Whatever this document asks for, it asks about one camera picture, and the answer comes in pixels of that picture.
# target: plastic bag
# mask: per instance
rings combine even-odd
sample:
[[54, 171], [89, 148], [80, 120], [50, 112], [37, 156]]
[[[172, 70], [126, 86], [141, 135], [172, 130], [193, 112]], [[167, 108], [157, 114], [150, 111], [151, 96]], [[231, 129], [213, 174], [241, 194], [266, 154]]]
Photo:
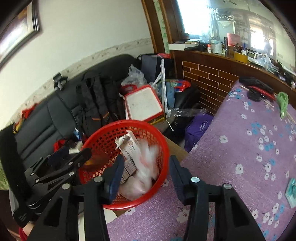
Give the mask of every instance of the plastic bag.
[[183, 117], [190, 117], [190, 116], [196, 116], [199, 114], [205, 114], [207, 113], [206, 109], [179, 109], [179, 108], [175, 108], [175, 109], [170, 109], [170, 116], [175, 116], [175, 117], [179, 117], [179, 116], [183, 116]]
[[124, 184], [119, 186], [119, 193], [131, 201], [141, 197], [152, 187], [151, 178], [142, 179], [137, 174], [138, 172], [136, 172], [135, 176], [130, 176]]
[[134, 163], [137, 171], [119, 186], [119, 193], [128, 200], [135, 200], [147, 193], [152, 187], [152, 179], [157, 180], [159, 170], [156, 165], [158, 147], [149, 147], [147, 141], [139, 144]]
[[144, 74], [133, 65], [128, 68], [128, 77], [121, 82], [122, 86], [136, 85], [138, 88], [146, 84], [147, 81], [144, 78]]
[[147, 141], [142, 141], [139, 144], [139, 151], [136, 154], [134, 163], [138, 170], [138, 176], [142, 179], [152, 178], [157, 180], [159, 170], [156, 165], [156, 157], [158, 154], [158, 147], [149, 147]]

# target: green string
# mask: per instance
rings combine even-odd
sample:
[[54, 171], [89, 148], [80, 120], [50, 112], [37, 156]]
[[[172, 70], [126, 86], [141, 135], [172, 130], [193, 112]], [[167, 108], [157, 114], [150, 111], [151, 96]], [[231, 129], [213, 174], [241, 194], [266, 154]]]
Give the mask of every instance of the green string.
[[287, 107], [289, 104], [289, 97], [285, 92], [279, 92], [276, 100], [280, 107], [280, 116], [283, 119], [287, 115]]

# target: bed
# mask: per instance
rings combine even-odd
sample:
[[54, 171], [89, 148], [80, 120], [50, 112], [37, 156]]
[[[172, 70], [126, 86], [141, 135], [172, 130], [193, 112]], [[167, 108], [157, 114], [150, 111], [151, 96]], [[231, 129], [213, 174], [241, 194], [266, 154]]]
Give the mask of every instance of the bed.
[[[274, 107], [247, 98], [236, 82], [211, 125], [181, 163], [209, 184], [230, 183], [266, 240], [276, 241], [295, 209], [285, 197], [296, 177], [296, 125]], [[296, 111], [288, 112], [296, 120]], [[208, 240], [213, 239], [214, 205], [210, 205]], [[108, 224], [110, 240], [182, 241], [189, 214], [177, 199], [168, 176], [158, 193]]]

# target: black backpack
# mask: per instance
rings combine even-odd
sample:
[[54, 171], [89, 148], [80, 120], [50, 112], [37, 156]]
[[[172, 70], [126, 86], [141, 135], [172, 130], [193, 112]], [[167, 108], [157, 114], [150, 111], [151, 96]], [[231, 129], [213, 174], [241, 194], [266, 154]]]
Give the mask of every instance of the black backpack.
[[86, 72], [76, 86], [76, 94], [82, 108], [79, 124], [87, 137], [106, 124], [125, 119], [119, 87], [110, 78], [96, 71]]

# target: bottle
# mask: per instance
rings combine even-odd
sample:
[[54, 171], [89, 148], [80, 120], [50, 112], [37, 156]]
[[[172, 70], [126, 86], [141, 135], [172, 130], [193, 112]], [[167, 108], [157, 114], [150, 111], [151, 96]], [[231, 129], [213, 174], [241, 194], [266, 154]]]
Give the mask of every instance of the bottle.
[[244, 48], [242, 49], [242, 54], [247, 55], [246, 43], [244, 43]]
[[224, 37], [225, 57], [228, 55], [228, 38]]
[[208, 53], [211, 53], [211, 52], [212, 52], [211, 44], [208, 44], [208, 45], [207, 45], [207, 52], [208, 52]]

